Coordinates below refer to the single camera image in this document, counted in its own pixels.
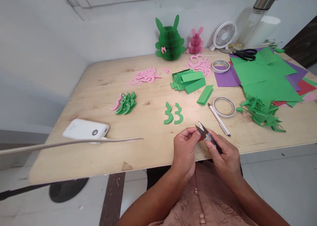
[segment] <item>wooden table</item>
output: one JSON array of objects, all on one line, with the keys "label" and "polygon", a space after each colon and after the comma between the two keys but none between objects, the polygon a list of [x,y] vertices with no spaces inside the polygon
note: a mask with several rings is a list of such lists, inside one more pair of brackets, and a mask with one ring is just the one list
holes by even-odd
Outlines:
[{"label": "wooden table", "polygon": [[[282,58],[295,63],[285,54]],[[155,55],[147,55],[120,60],[111,60],[90,65],[69,102],[59,117],[47,143],[69,141],[62,136],[63,131],[73,119],[80,118],[110,125],[107,138],[143,137],[144,140],[124,143],[77,144],[42,150],[31,172],[32,184],[55,182],[69,179],[90,177],[100,174],[158,167],[172,163],[173,138],[186,127],[193,127],[201,121],[207,128],[224,135],[217,120],[208,106],[196,103],[201,88],[194,93],[171,89],[172,73],[181,71],[190,55],[183,54],[176,61],[165,61]],[[229,61],[228,54],[220,53],[215,60]],[[154,83],[133,86],[130,81],[135,74],[148,67],[156,67],[163,78]],[[163,67],[171,70],[170,74]],[[306,75],[314,81],[317,77]],[[231,99],[236,106],[245,101],[241,86],[218,87],[214,74],[206,79],[207,85],[214,85],[209,99],[218,96]],[[137,106],[128,115],[116,115],[110,108],[115,105],[119,93],[137,95]],[[175,103],[183,108],[184,121],[174,125],[174,121],[164,125],[165,103],[171,104],[172,113],[177,110]],[[240,153],[257,152],[286,146],[303,145],[317,142],[317,105],[316,101],[297,104],[294,108],[281,107],[276,116],[282,120],[287,133],[272,131],[269,127],[260,127],[248,113],[236,113],[231,118],[222,118],[231,137],[226,138],[239,148]],[[196,160],[208,159],[210,155],[201,142],[195,148]]]}]

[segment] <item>desk fan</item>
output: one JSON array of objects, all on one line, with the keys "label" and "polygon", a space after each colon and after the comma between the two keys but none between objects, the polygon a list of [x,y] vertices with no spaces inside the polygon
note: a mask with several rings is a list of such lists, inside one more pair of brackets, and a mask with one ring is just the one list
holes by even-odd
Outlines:
[{"label": "desk fan", "polygon": [[232,21],[226,21],[221,23],[212,33],[213,44],[210,46],[210,50],[214,51],[215,48],[228,49],[228,45],[231,43],[232,38],[237,32],[237,26]]}]

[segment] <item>red paper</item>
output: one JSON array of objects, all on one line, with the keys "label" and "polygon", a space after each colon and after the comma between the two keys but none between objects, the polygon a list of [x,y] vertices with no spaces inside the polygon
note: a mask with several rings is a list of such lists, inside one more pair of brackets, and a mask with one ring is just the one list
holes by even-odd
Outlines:
[{"label": "red paper", "polygon": [[[303,79],[297,83],[297,86],[299,86],[301,88],[301,91],[297,91],[298,95],[300,95],[300,96],[317,89],[314,86],[310,85],[308,82],[305,82]],[[287,101],[275,101],[275,102],[273,102],[273,105],[281,106],[281,105],[285,104],[286,102]]]}]

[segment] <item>pink dress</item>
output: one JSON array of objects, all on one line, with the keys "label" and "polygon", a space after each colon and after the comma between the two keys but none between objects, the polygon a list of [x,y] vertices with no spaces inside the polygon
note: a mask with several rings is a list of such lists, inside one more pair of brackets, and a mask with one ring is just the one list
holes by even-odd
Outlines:
[{"label": "pink dress", "polygon": [[213,163],[196,163],[193,177],[164,221],[149,226],[257,226],[221,181]]}]

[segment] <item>person's right hand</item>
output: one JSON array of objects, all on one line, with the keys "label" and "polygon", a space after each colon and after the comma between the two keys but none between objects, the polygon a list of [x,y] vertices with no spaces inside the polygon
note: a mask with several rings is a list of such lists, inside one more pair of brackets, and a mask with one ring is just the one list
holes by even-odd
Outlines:
[{"label": "person's right hand", "polygon": [[205,141],[216,171],[230,188],[235,187],[236,184],[239,184],[243,180],[240,170],[239,150],[221,135],[216,134],[210,129],[207,130],[223,152],[223,154],[219,154],[216,147],[210,141]]}]

